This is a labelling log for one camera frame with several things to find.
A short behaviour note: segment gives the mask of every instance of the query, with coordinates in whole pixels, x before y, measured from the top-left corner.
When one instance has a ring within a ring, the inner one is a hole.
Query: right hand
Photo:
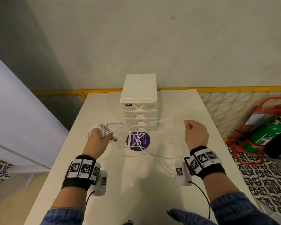
[[[190,151],[199,146],[207,147],[209,133],[204,125],[193,120],[184,120],[184,125],[184,139]]]

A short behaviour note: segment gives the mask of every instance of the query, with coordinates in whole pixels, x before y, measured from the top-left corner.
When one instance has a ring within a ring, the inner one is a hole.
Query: drawer
[[[148,123],[148,122],[153,122],[157,121],[157,118],[124,118],[125,125],[137,125],[138,123]]]
[[[130,129],[128,129],[128,131],[131,132],[149,132],[149,131],[155,131],[157,129],[157,123],[152,123],[153,125],[145,125],[144,123],[142,125],[140,125],[140,123],[138,124],[138,126],[132,127],[127,125],[127,128],[132,127]]]
[[[145,109],[146,111],[157,110],[157,102],[153,102],[153,103],[122,103],[122,110],[134,111],[135,109]]]
[[[136,117],[144,117],[145,119],[148,118],[157,118],[157,110],[152,110],[152,111],[146,111],[146,110],[141,110],[140,109],[135,112],[135,111],[125,111],[123,110],[124,118],[136,118]]]

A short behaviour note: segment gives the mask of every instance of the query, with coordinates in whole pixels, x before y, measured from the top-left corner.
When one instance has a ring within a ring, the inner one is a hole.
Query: left hand
[[[107,136],[102,137],[102,133],[99,128],[96,128],[88,138],[86,146],[82,155],[89,155],[97,160],[105,151],[110,140],[113,139],[113,133],[109,133]]]

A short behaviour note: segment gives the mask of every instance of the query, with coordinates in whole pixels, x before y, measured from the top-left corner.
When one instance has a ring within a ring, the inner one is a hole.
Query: gray wall
[[[281,0],[0,0],[0,59],[31,90],[281,85]]]

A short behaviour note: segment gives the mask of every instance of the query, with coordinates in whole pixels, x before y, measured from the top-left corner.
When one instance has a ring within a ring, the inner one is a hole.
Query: wristband
[[[196,175],[202,180],[212,173],[225,173],[225,169],[221,165],[221,160],[217,154],[205,146],[194,148],[189,153],[190,157],[185,157],[187,168],[191,175]]]
[[[77,156],[66,173],[62,188],[79,187],[87,191],[96,183],[100,167],[100,163],[89,155]]]

